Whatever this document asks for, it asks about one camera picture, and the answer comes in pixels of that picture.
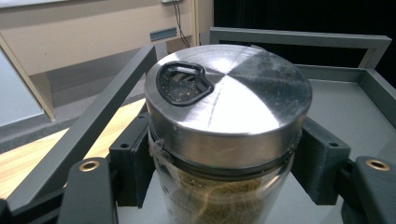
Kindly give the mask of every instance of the metal lid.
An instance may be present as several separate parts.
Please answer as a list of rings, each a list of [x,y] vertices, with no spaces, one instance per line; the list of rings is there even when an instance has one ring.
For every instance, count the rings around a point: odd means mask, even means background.
[[[166,150],[183,161],[226,169],[285,155],[296,144],[312,98],[293,64],[232,45],[163,58],[148,72],[145,94],[151,131]]]

